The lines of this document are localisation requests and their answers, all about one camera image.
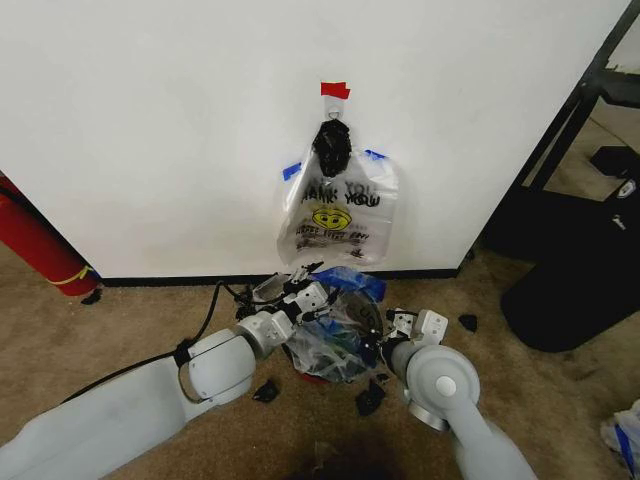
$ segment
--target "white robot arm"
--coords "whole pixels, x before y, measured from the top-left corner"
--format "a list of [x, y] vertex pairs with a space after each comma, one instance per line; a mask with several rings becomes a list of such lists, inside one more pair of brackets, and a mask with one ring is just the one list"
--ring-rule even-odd
[[471, 362], [439, 345], [447, 319], [428, 310], [399, 312], [394, 325], [381, 354], [406, 386], [409, 411], [436, 430], [451, 429], [465, 480], [535, 480], [518, 447], [476, 408], [480, 381]]
[[[306, 281], [277, 305], [191, 345], [182, 360], [162, 358], [79, 395], [30, 422], [0, 448], [0, 480], [97, 479], [179, 432], [191, 419], [246, 393], [256, 359], [293, 335], [328, 295]], [[189, 398], [178, 363], [188, 363]]]
[[[292, 276], [277, 305], [186, 344], [120, 375], [25, 425], [0, 448], [0, 480], [96, 479], [179, 432], [191, 419], [246, 393], [262, 360], [286, 342], [296, 325], [331, 303], [316, 282]], [[480, 383], [473, 365], [439, 343], [446, 318], [423, 310], [394, 313], [395, 329], [381, 355], [404, 382], [409, 410], [438, 430], [451, 429], [467, 480], [533, 480], [518, 448], [476, 408]], [[180, 381], [188, 365], [192, 399]]]

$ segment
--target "red fire extinguisher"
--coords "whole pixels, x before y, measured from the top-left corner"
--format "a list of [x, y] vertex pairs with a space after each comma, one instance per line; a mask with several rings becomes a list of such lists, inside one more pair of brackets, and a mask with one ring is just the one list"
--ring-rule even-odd
[[0, 240], [65, 295], [84, 295], [98, 279], [84, 260], [43, 221], [6, 177], [0, 177]]

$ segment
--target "baseboard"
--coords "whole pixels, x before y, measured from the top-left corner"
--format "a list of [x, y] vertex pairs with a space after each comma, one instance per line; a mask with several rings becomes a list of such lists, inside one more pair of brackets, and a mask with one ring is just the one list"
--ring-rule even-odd
[[[459, 269], [442, 268], [431, 270], [394, 270], [382, 272], [367, 272], [383, 280], [411, 280], [411, 279], [436, 279], [454, 278]], [[229, 285], [257, 285], [271, 275], [225, 275], [207, 277], [123, 277], [103, 278], [105, 287], [178, 287], [194, 285], [213, 285], [223, 281]]]

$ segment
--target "black plastic piece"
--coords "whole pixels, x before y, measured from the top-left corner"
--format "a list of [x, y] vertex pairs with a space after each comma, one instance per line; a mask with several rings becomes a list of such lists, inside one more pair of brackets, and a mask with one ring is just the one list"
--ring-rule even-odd
[[270, 403], [278, 396], [279, 393], [280, 390], [276, 387], [275, 382], [269, 379], [264, 385], [256, 390], [256, 393], [253, 394], [252, 398], [258, 402]]
[[356, 406], [361, 417], [367, 417], [375, 412], [385, 397], [384, 390], [373, 380], [369, 380], [369, 388], [363, 390], [356, 397]]
[[391, 377], [389, 377], [389, 375], [387, 375], [386, 373], [379, 373], [378, 375], [376, 375], [376, 380], [378, 380], [382, 385], [387, 383], [390, 378]]
[[340, 120], [324, 122], [313, 141], [325, 177], [335, 177], [346, 170], [351, 157], [349, 127]]
[[469, 330], [472, 333], [476, 333], [478, 330], [478, 317], [471, 314], [460, 315], [458, 317], [458, 321], [462, 324], [464, 328]]
[[102, 298], [102, 289], [96, 288], [88, 297], [80, 300], [80, 303], [83, 305], [93, 305], [94, 303], [98, 303]]

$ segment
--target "blue tape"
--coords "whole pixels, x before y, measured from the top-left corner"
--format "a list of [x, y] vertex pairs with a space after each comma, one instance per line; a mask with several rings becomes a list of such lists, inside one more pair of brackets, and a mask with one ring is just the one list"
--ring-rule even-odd
[[618, 425], [617, 423], [615, 426], [615, 430], [616, 436], [618, 437], [618, 443], [620, 444], [620, 453], [622, 453], [622, 458], [624, 458], [624, 461], [627, 464], [629, 473], [631, 473], [631, 478], [636, 478], [633, 452], [631, 451], [631, 445], [629, 444], [629, 437], [627, 437], [627, 434], [624, 433], [624, 431], [620, 428], [620, 425]]
[[311, 275], [314, 280], [331, 287], [340, 287], [345, 292], [362, 290], [376, 302], [381, 302], [387, 289], [384, 280], [360, 273], [348, 267], [333, 267]]
[[286, 182], [287, 180], [289, 180], [296, 173], [298, 173], [301, 169], [302, 169], [302, 162], [294, 163], [290, 167], [285, 168], [282, 171], [282, 177], [284, 178], [284, 181]]
[[374, 152], [373, 150], [365, 150], [364, 153], [369, 155], [374, 160], [382, 160], [383, 158], [387, 158], [386, 155], [382, 155], [381, 153]]

